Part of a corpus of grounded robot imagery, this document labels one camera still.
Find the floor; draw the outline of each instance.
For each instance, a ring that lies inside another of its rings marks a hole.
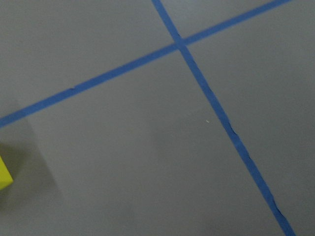
[[[3,2],[0,235],[315,235],[314,9]]]

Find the yellow block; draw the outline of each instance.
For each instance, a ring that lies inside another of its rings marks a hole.
[[[13,182],[13,179],[0,156],[0,190]]]

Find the blue tape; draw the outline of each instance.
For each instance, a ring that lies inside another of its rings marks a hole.
[[[155,52],[152,52],[146,56],[143,56],[139,59],[136,59],[134,61],[131,61],[125,65],[122,65],[120,67],[117,67],[113,70],[110,70],[102,75],[99,75],[95,78],[92,78],[90,80],[87,80],[81,84],[78,84],[74,88],[70,88],[67,90],[64,90],[62,92],[59,92],[51,97],[48,97],[44,100],[41,100],[37,103],[34,103],[30,106],[27,106],[21,110],[18,110],[14,113],[11,113],[5,117],[0,118],[0,128],[7,126],[15,121],[18,121],[22,118],[25,118],[33,113],[36,113],[40,110],[43,110],[45,108],[48,108],[56,103],[59,103],[67,98],[70,98],[72,96],[75,96],[85,90],[88,90],[92,87],[95,87],[97,85],[100,85],[110,79],[113,79],[117,76],[120,76],[126,72],[129,72],[133,69],[136,69],[140,66],[143,66],[151,61],[154,61],[162,56],[165,56],[173,51],[177,50],[177,47],[175,44],[171,44],[169,46],[166,46],[164,48],[161,48]]]
[[[228,27],[231,27],[235,24],[238,24],[242,21],[245,21],[251,17],[254,17],[258,14],[261,14],[265,11],[268,11],[268,10],[271,10],[273,9],[274,7],[277,7],[283,3],[286,3],[290,0],[275,0],[275,1],[272,1],[270,3],[267,3],[261,7],[258,7],[258,8],[255,8],[251,11],[248,11],[240,16],[237,16],[237,17],[234,17],[230,20],[227,20],[225,22],[222,22],[216,26],[213,26],[213,27],[210,27],[202,32],[199,32],[197,34],[194,34],[186,39],[184,39],[184,44],[188,45],[188,44],[191,44],[191,43],[194,43],[198,40],[201,40],[205,37],[208,37],[208,36],[211,36],[212,34],[214,33],[217,33],[219,31],[222,31]],[[111,71],[108,71],[106,72],[105,74],[102,74],[100,76],[97,76],[95,78],[92,78],[88,81],[85,81],[79,85],[77,85],[76,87],[74,87],[74,89],[67,89],[67,90],[64,90],[62,92],[59,92],[51,97],[48,97],[44,100],[41,100],[37,103],[34,103],[30,106],[27,106],[21,110],[18,110],[14,113],[11,113],[7,116],[4,116],[2,118],[0,118],[0,128],[3,128],[15,121],[18,121],[22,118],[25,118],[33,113],[36,113],[36,112],[39,112],[45,108],[48,108],[58,102],[61,102],[69,97],[72,97],[72,96],[75,96],[85,90],[88,90],[94,86],[97,86],[97,85],[100,85],[110,79],[113,79],[117,76],[120,76],[126,72],[129,72],[133,69],[136,69],[142,65],[145,65],[151,61],[154,61],[160,57],[163,57],[173,51],[177,50],[177,47],[175,46],[175,44],[172,44],[172,45],[169,45],[169,46],[166,46],[164,48],[161,48],[155,52],[152,52],[146,56],[143,56],[139,59],[136,59],[132,62],[129,62],[125,65],[122,65],[120,67],[117,67]]]
[[[221,104],[219,103],[218,99],[216,98],[215,94],[210,89],[205,77],[203,76],[203,74],[201,73],[197,64],[195,63],[191,53],[189,52],[187,46],[185,45],[184,40],[181,38],[181,36],[177,32],[177,29],[176,29],[175,25],[173,24],[169,15],[167,14],[164,6],[160,2],[160,0],[152,0],[152,2],[154,4],[157,12],[159,13],[160,17],[162,18],[169,33],[172,35],[178,49],[180,50],[184,60],[186,61],[191,72],[193,73],[193,75],[194,75],[195,79],[197,80],[199,86],[201,87],[203,93],[207,97],[207,99],[210,102],[212,108],[214,109],[216,115],[218,116],[221,124],[223,125],[225,131],[227,132],[229,138],[231,139],[232,143],[234,144],[237,152],[239,153],[243,162],[245,163],[248,171],[250,172],[250,174],[251,174],[252,178],[254,179],[256,185],[258,186],[262,196],[264,197],[270,210],[272,211],[273,215],[275,216],[278,224],[280,225],[280,227],[282,228],[282,230],[286,236],[295,236],[295,233],[294,233],[293,229],[291,228],[289,222],[281,214],[280,210],[278,209],[278,207],[275,203],[274,197],[273,197],[269,187],[267,186],[267,183],[265,182],[265,180],[261,176],[255,163],[251,159],[251,157],[250,157],[248,151],[246,150],[243,142],[241,141],[240,137],[234,132],[233,128],[231,127],[230,121],[229,121],[225,111],[223,110],[223,108],[222,108]]]

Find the gray floor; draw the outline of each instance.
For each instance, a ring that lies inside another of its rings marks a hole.
[[[183,37],[268,1],[164,0]],[[297,235],[315,235],[315,2],[189,46]],[[173,43],[150,1],[7,1],[0,116]],[[0,129],[0,235],[283,235],[178,51]]]

